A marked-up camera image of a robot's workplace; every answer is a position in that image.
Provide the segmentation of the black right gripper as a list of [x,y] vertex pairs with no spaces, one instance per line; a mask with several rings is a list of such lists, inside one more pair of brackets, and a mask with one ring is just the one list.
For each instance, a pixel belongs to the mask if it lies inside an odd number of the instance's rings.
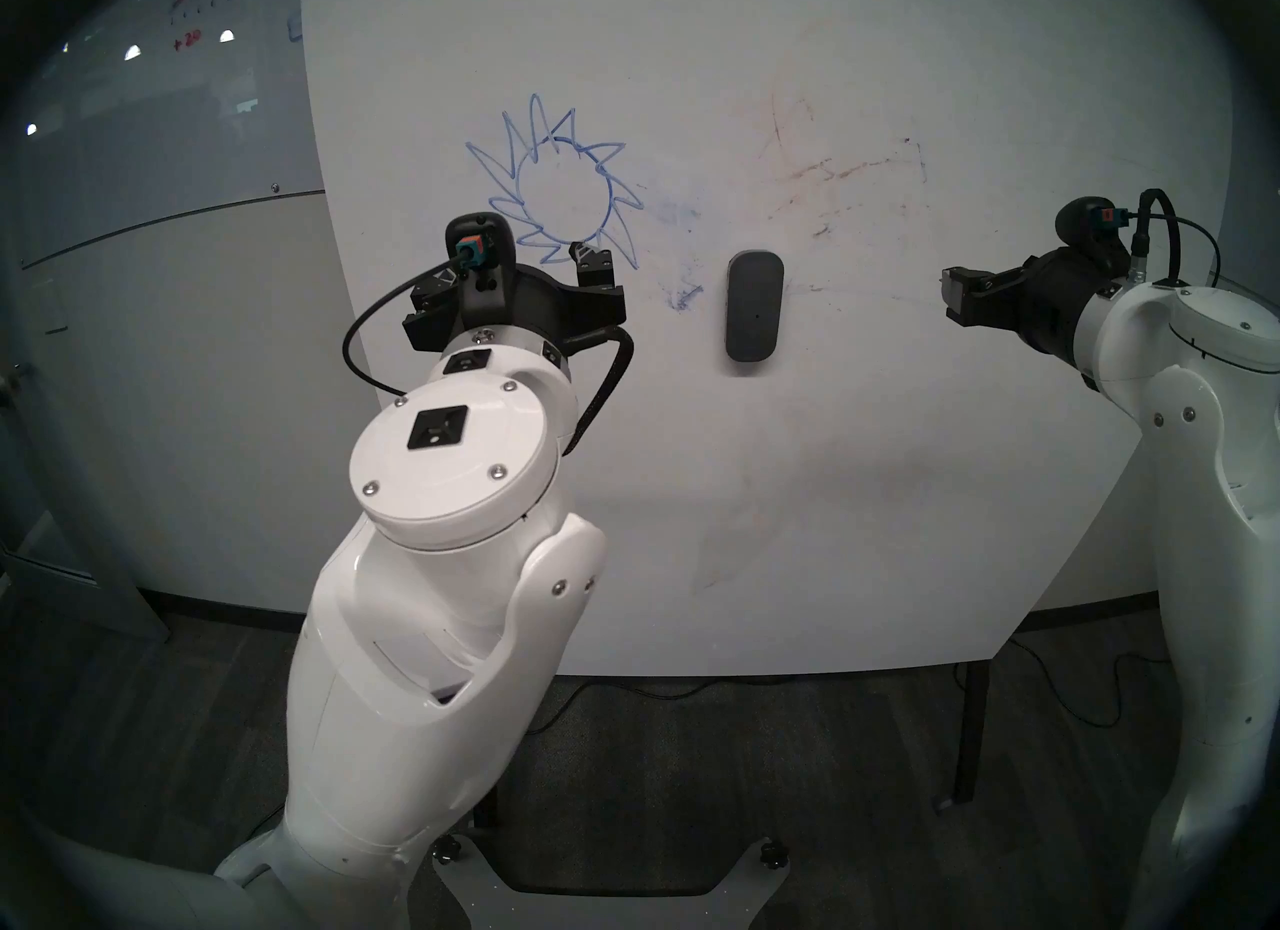
[[1079,320],[1111,283],[1078,249],[1053,249],[1002,272],[945,269],[940,278],[951,322],[1015,331],[1032,349],[1059,359],[1076,359]]

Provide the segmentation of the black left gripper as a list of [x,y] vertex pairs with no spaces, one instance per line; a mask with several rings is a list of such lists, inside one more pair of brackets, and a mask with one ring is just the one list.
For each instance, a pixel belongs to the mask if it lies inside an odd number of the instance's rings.
[[402,322],[410,345],[415,351],[445,351],[462,333],[522,327],[562,354],[588,349],[588,335],[626,322],[625,289],[616,283],[611,249],[575,240],[568,253],[576,285],[530,265],[515,265],[503,272],[422,272],[410,296],[413,312]]

